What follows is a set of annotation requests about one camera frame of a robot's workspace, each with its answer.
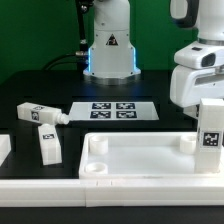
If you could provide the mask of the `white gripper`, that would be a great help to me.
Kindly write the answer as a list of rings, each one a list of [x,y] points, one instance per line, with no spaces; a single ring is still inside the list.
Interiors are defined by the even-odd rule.
[[[194,70],[178,65],[171,77],[171,101],[186,108],[202,98],[224,98],[224,74],[216,74],[214,68]]]

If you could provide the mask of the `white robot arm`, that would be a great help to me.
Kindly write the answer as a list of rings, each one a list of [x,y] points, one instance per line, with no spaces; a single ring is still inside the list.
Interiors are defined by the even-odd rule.
[[[196,28],[197,40],[177,51],[170,99],[186,108],[203,98],[224,98],[224,0],[170,0],[180,28]],[[128,0],[94,0],[94,42],[84,77],[104,85],[136,79],[136,51],[129,39]]]

